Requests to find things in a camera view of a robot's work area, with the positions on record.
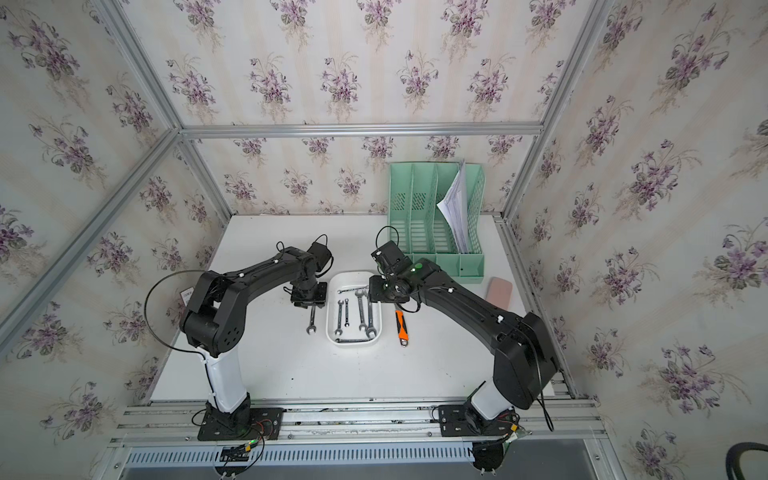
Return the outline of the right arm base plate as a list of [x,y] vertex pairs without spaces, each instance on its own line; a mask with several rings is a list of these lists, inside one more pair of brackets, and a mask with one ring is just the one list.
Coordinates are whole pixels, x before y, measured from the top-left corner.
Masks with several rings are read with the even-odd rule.
[[515,433],[520,422],[513,408],[488,420],[469,403],[439,405],[431,415],[442,437],[502,437]]

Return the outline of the large silver combination wrench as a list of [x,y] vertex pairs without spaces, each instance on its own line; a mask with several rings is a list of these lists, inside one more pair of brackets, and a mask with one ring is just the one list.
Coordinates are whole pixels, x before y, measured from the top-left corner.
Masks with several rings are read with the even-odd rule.
[[374,327],[373,303],[370,300],[367,300],[367,324],[365,333],[369,340],[373,340],[377,336],[377,330]]

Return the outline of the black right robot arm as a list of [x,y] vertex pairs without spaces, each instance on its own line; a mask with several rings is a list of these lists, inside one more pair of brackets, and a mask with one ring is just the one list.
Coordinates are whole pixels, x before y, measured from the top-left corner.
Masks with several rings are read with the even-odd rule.
[[504,310],[460,285],[436,263],[412,262],[382,249],[372,257],[379,273],[369,280],[375,302],[402,305],[410,300],[432,308],[471,333],[493,355],[491,379],[469,399],[475,415],[492,420],[509,407],[527,410],[543,396],[559,371],[555,342],[543,319]]

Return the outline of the thin silver wrench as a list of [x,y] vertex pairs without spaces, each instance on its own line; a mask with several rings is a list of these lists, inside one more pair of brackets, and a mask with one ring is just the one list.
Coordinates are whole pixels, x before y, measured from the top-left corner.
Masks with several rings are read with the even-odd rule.
[[344,306],[345,302],[343,300],[337,301],[337,320],[336,328],[334,330],[334,334],[337,338],[340,338],[343,335],[342,323],[344,319]]

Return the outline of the small silver wrench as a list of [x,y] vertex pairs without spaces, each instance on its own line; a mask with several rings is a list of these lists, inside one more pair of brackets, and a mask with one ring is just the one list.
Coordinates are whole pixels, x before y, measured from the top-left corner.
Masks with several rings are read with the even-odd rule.
[[312,305],[310,307],[309,324],[306,327],[306,333],[308,335],[311,335],[311,334],[313,334],[313,333],[315,333],[317,331],[315,320],[316,320],[316,306]]

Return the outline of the orange handled adjustable wrench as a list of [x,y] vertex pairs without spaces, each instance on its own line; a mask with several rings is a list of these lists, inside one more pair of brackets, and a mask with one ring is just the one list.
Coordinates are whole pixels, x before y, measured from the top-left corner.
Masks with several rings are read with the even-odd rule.
[[407,331],[404,312],[401,310],[396,310],[395,318],[397,322],[397,335],[399,343],[402,347],[407,347],[409,344],[409,334]]

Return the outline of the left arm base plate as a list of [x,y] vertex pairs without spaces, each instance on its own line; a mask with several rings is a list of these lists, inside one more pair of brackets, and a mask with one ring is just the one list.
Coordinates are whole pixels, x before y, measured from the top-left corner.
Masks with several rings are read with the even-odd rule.
[[206,405],[199,427],[198,441],[276,440],[285,411],[280,408],[241,408],[223,413]]

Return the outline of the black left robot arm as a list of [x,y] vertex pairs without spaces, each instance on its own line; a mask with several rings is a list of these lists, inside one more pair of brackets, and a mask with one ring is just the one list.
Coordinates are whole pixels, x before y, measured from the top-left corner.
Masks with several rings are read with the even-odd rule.
[[214,411],[231,416],[250,406],[237,352],[248,305],[288,283],[293,306],[324,306],[327,284],[318,278],[332,261],[329,248],[314,242],[308,250],[284,247],[274,257],[241,270],[201,274],[186,303],[181,331],[203,357]]

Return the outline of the white plastic storage tray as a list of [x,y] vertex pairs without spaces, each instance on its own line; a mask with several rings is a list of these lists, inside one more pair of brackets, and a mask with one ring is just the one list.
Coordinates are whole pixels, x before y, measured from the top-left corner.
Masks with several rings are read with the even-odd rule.
[[368,339],[366,336],[366,333],[359,329],[359,314],[358,314],[358,306],[357,306],[357,299],[355,297],[355,292],[348,292],[340,295],[338,295],[336,292],[337,290],[340,290],[340,289],[347,289],[347,288],[354,288],[354,287],[367,287],[364,290],[366,292],[366,297],[364,298],[364,301],[365,301],[365,311],[366,311],[366,319],[367,319],[367,300],[369,300],[368,281],[372,275],[373,273],[368,271],[347,271],[347,272],[336,274],[329,281],[328,291],[327,291],[328,312],[326,315],[326,326],[324,327],[324,332],[326,333],[326,336],[332,345],[340,348],[364,347],[364,346],[373,345],[379,340],[381,334],[383,333],[382,304],[373,303],[374,327],[377,330],[376,338],[373,339],[372,342],[369,344],[340,345],[334,342],[334,340],[337,339],[337,337],[334,334],[334,330],[336,328],[338,300],[343,300],[345,302],[344,319],[342,323],[343,335],[340,338]]

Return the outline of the silver end wrench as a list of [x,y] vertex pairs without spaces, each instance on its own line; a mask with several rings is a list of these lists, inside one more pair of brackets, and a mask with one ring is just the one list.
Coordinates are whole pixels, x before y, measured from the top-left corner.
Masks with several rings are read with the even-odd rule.
[[366,292],[363,289],[357,290],[355,292],[355,297],[357,299],[357,306],[358,306],[359,329],[365,332],[367,329],[367,319],[366,319],[365,301],[364,301],[364,298],[366,297]]

